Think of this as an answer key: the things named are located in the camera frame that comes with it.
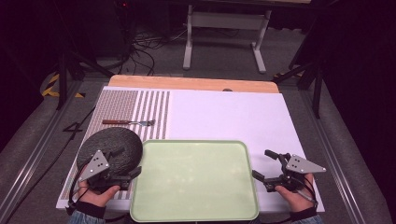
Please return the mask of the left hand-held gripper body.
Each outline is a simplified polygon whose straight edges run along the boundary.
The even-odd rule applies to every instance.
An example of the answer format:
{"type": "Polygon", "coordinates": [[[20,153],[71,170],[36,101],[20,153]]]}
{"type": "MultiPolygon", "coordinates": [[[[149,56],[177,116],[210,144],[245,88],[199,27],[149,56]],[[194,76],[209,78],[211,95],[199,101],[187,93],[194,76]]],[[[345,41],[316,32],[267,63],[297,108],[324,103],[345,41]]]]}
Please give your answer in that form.
{"type": "Polygon", "coordinates": [[[109,152],[97,150],[83,166],[78,182],[86,180],[93,191],[106,191],[112,186],[127,190],[132,178],[115,174],[115,169],[118,168],[115,163],[117,157],[109,157],[109,152]]]}

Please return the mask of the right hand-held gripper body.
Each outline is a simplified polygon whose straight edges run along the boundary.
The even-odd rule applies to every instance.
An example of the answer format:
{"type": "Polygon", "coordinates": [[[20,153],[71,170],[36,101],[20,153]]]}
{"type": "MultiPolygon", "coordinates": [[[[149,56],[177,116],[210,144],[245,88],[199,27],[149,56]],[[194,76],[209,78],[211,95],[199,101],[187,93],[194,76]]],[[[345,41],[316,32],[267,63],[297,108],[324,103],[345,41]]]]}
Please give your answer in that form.
{"type": "Polygon", "coordinates": [[[264,186],[268,192],[275,192],[276,186],[282,186],[287,190],[295,191],[304,187],[306,174],[323,173],[327,169],[312,161],[308,161],[297,155],[279,154],[277,159],[281,163],[282,174],[279,177],[265,178],[264,186]]]}

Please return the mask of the dark round plate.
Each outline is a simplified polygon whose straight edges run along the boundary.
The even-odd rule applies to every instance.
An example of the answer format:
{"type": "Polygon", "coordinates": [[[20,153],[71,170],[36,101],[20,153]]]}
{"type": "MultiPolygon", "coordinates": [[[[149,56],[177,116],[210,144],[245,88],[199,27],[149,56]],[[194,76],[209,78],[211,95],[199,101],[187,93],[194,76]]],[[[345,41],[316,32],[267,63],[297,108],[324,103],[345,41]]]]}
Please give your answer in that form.
{"type": "Polygon", "coordinates": [[[118,168],[115,169],[115,174],[127,175],[139,165],[143,155],[143,144],[135,132],[121,127],[106,128],[90,136],[80,147],[77,167],[81,169],[83,163],[97,150],[111,152],[120,147],[124,147],[125,151],[116,158],[118,168]]]}

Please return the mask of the person's left hand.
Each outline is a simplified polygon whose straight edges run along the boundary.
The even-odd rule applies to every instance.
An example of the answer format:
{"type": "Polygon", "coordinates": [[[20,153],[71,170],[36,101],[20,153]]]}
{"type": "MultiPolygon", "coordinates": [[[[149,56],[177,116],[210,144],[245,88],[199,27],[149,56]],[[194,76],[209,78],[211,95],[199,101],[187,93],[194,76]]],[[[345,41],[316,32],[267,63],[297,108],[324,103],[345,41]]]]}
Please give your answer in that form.
{"type": "Polygon", "coordinates": [[[91,190],[88,182],[84,180],[78,183],[78,200],[98,207],[106,207],[106,204],[114,198],[119,190],[120,186],[112,186],[103,193],[97,193],[91,190]]]}

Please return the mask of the person's right hand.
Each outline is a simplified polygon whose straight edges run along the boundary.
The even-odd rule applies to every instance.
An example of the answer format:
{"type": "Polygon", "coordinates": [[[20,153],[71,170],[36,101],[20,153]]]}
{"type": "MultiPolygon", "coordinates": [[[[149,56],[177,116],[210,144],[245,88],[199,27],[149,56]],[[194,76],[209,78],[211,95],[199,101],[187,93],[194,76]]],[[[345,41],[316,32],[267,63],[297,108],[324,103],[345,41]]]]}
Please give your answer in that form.
{"type": "Polygon", "coordinates": [[[312,174],[306,174],[304,176],[304,187],[296,192],[289,191],[282,186],[276,186],[276,191],[288,202],[291,212],[300,212],[316,205],[313,178],[312,174]]]}

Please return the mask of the striped placemat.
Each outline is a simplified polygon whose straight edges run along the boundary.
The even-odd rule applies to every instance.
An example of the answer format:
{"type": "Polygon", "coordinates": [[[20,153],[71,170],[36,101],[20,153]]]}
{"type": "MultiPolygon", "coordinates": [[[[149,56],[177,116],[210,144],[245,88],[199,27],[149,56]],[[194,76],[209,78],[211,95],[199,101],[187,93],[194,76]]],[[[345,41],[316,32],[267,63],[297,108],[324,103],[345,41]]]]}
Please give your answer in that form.
{"type": "Polygon", "coordinates": [[[149,139],[164,139],[167,133],[168,111],[170,108],[170,91],[151,89],[107,89],[100,93],[92,118],[82,142],[93,134],[114,124],[105,125],[104,119],[145,121],[154,120],[152,126],[124,125],[135,132],[145,142],[149,139]]]}

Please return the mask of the white board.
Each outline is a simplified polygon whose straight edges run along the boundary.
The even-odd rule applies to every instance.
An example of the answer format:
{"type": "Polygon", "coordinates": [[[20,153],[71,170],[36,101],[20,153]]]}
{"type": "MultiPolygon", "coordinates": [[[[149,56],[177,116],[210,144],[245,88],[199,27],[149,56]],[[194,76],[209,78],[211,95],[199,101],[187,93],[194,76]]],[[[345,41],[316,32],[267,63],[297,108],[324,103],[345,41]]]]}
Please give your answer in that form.
{"type": "MultiPolygon", "coordinates": [[[[304,154],[280,93],[151,90],[170,91],[171,100],[165,138],[149,140],[240,141],[247,147],[251,173],[256,170],[269,177],[281,171],[278,161],[264,155],[266,149],[304,154]]],[[[259,213],[287,211],[278,194],[267,192],[256,180],[254,184],[259,213]]],[[[133,187],[117,193],[108,210],[130,213],[133,187]]]]}

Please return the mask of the light green tray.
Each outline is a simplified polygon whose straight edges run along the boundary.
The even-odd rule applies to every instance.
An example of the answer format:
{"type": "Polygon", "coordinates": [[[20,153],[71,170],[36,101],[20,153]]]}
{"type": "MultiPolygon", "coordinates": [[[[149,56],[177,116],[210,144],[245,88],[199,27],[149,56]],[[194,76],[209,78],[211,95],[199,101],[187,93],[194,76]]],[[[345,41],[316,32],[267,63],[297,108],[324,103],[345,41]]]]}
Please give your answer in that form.
{"type": "Polygon", "coordinates": [[[140,223],[251,220],[259,204],[240,141],[148,140],[130,215],[140,223]]]}

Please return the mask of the black tripod stand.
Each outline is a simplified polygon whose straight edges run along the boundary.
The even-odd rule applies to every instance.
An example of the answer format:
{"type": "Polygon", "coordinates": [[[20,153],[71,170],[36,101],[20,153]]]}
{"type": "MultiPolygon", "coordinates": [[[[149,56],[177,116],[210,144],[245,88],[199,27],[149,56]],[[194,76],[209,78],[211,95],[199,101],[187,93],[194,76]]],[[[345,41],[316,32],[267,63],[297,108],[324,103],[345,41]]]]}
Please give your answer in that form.
{"type": "Polygon", "coordinates": [[[74,27],[74,23],[67,23],[62,13],[62,7],[59,2],[69,0],[46,0],[47,3],[43,4],[43,7],[48,7],[47,12],[53,19],[50,23],[50,30],[53,32],[51,41],[57,50],[58,61],[59,61],[59,100],[57,109],[60,110],[73,98],[72,93],[68,93],[67,79],[71,77],[72,82],[81,82],[85,77],[80,63],[87,64],[94,72],[98,72],[105,77],[112,78],[114,73],[105,69],[103,66],[96,63],[94,60],[84,56],[75,41],[70,27],[74,27]]]}
{"type": "Polygon", "coordinates": [[[319,115],[319,103],[320,103],[320,95],[321,95],[321,87],[322,87],[322,80],[323,75],[320,69],[323,60],[325,59],[325,50],[320,49],[318,53],[311,53],[310,59],[307,63],[303,65],[299,65],[296,68],[292,68],[289,72],[278,76],[273,77],[272,81],[275,84],[279,84],[282,81],[298,75],[302,73],[300,80],[297,83],[297,88],[299,90],[306,91],[312,83],[315,83],[314,90],[313,90],[313,100],[312,100],[312,111],[317,119],[320,118],[319,115]]]}

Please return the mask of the yellow and black floor tape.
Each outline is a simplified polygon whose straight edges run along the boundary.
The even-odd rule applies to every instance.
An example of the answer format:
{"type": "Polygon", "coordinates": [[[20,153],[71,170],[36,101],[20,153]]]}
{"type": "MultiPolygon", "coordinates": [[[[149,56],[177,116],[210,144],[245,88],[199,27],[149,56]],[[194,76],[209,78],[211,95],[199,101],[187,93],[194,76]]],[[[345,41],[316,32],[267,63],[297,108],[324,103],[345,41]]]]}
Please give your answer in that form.
{"type": "Polygon", "coordinates": [[[41,92],[42,96],[51,96],[51,97],[59,97],[60,93],[54,90],[54,86],[56,82],[59,80],[60,74],[55,73],[50,79],[47,86],[41,92]]]}

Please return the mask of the metal floor rail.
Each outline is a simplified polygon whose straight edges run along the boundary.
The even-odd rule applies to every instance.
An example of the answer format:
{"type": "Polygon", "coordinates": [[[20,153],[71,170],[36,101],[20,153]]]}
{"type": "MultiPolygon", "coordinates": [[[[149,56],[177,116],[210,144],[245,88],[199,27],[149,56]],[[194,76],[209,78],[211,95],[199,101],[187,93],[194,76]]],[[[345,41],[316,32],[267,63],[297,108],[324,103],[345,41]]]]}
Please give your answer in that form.
{"type": "Polygon", "coordinates": [[[0,224],[7,222],[21,199],[81,84],[81,81],[73,81],[68,86],[60,109],[58,98],[45,98],[0,153],[0,224]]]}
{"type": "Polygon", "coordinates": [[[352,224],[367,224],[357,204],[349,182],[347,181],[347,178],[343,172],[343,169],[335,156],[330,139],[328,138],[328,135],[326,134],[320,119],[316,117],[312,109],[312,100],[310,99],[309,93],[307,91],[301,91],[300,95],[302,101],[304,102],[304,107],[307,110],[308,116],[313,122],[313,126],[316,130],[319,142],[322,147],[322,154],[328,163],[329,170],[332,173],[335,185],[340,193],[352,224]]]}

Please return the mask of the white desk frame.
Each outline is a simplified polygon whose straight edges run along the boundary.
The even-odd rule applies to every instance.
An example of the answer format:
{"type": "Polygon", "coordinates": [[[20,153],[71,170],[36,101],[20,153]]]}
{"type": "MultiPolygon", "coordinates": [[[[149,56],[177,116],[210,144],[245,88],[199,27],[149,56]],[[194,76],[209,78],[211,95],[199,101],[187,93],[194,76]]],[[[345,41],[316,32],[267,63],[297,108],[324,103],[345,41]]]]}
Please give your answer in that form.
{"type": "Polygon", "coordinates": [[[261,47],[271,14],[271,10],[266,10],[261,15],[201,12],[196,11],[193,5],[189,5],[187,15],[187,42],[185,46],[182,68],[184,70],[189,70],[191,68],[193,27],[257,30],[257,40],[253,41],[250,46],[252,48],[258,70],[261,74],[264,74],[266,72],[266,67],[262,58],[261,47]]]}

